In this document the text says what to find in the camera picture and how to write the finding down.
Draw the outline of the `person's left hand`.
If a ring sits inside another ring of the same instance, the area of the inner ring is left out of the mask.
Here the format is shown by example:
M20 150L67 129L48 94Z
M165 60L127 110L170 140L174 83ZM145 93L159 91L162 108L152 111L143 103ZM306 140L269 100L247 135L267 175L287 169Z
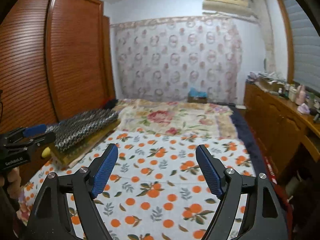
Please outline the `person's left hand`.
M19 168L13 168L5 178L3 176L0 176L0 179L1 187L5 185L6 181L9 183L6 189L9 197L11 199L17 199L21 194L21 177Z

